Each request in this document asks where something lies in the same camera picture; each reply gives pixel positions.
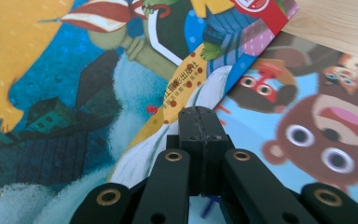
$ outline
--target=bear face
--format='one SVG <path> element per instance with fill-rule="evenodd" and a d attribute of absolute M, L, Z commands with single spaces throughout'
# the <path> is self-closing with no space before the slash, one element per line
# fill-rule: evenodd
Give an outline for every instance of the bear face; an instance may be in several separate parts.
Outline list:
<path fill-rule="evenodd" d="M 252 69 L 257 73 L 244 74 L 228 93 L 228 97 L 244 109 L 263 113 L 281 113 L 296 97 L 293 74 L 284 61 L 258 59 Z"/>
<path fill-rule="evenodd" d="M 318 181 L 346 190 L 358 182 L 358 106 L 325 94 L 305 98 L 262 151 L 272 164 L 290 160 Z"/>

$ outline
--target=children's book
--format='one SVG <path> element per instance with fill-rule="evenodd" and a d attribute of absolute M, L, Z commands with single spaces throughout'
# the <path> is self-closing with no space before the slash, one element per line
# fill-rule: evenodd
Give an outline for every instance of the children's book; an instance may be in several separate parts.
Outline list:
<path fill-rule="evenodd" d="M 68 223 L 97 186 L 146 178 L 178 112 L 214 108 L 297 10 L 294 0 L 0 1 L 0 223 Z M 213 204 L 192 201 L 190 222 L 219 220 Z"/>
<path fill-rule="evenodd" d="M 358 202 L 358 57 L 281 33 L 215 111 L 287 188 L 323 182 Z"/>

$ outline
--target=cartoon hand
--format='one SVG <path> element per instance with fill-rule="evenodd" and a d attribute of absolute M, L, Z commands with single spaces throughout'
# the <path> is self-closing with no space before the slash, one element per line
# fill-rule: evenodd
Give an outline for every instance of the cartoon hand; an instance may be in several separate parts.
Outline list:
<path fill-rule="evenodd" d="M 152 6 L 157 3 L 158 3 L 158 1 L 156 1 L 156 0 L 144 0 L 142 9 L 144 10 L 146 17 L 148 17 L 150 14 L 154 13 L 155 9 L 153 9 Z"/>
<path fill-rule="evenodd" d="M 200 54 L 201 58 L 205 61 L 210 61 L 220 57 L 223 54 L 222 48 L 218 44 L 204 41 L 204 50 Z"/>
<path fill-rule="evenodd" d="M 136 56 L 144 48 L 145 40 L 140 37 L 135 37 L 131 42 L 130 46 L 126 50 L 126 54 L 130 61 L 133 61 Z"/>
<path fill-rule="evenodd" d="M 153 14 L 157 9 L 164 9 L 165 12 L 160 15 L 161 18 L 165 18 L 171 14 L 169 5 L 176 3 L 178 0 L 144 0 L 142 9 L 146 17 Z"/>

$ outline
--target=cartoon eye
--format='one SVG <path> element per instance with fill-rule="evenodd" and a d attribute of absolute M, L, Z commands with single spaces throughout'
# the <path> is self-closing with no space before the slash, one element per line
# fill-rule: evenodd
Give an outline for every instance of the cartoon eye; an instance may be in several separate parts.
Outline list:
<path fill-rule="evenodd" d="M 310 130 L 296 124 L 290 125 L 286 129 L 286 137 L 298 147 L 310 147 L 315 142 L 315 137 Z"/>
<path fill-rule="evenodd" d="M 241 85 L 251 88 L 255 85 L 255 79 L 252 77 L 243 77 L 241 78 Z"/>
<path fill-rule="evenodd" d="M 272 93 L 271 87 L 267 85 L 260 85 L 257 87 L 257 92 L 262 95 L 270 95 Z"/>
<path fill-rule="evenodd" d="M 352 80 L 350 80 L 350 79 L 345 79 L 344 83 L 349 85 L 349 86 L 354 86 L 354 82 Z"/>
<path fill-rule="evenodd" d="M 337 173 L 348 174 L 354 169 L 353 158 L 335 147 L 329 147 L 322 153 L 322 161 L 329 169 Z"/>
<path fill-rule="evenodd" d="M 337 75 L 331 74 L 331 73 L 327 73 L 327 74 L 325 74 L 325 76 L 326 76 L 328 79 L 338 79 Z"/>

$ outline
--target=red label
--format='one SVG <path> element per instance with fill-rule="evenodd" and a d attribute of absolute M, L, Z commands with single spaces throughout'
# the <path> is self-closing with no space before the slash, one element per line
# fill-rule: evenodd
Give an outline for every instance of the red label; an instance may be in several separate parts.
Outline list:
<path fill-rule="evenodd" d="M 239 12 L 261 18 L 274 35 L 277 35 L 288 22 L 275 0 L 231 0 L 231 2 Z"/>

